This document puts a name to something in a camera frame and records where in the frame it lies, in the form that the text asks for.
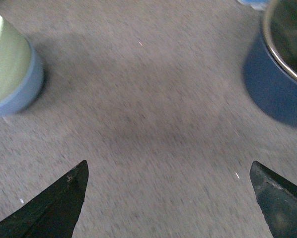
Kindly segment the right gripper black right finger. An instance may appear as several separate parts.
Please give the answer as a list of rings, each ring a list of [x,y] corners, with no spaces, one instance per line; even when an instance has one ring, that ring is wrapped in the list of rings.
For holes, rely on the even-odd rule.
[[[297,238],[297,186],[258,161],[249,175],[272,236]]]

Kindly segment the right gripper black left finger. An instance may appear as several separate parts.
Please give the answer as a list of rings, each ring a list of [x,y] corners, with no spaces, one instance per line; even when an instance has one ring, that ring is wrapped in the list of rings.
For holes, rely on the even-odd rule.
[[[23,207],[0,221],[0,238],[70,238],[79,219],[88,183],[81,161]]]

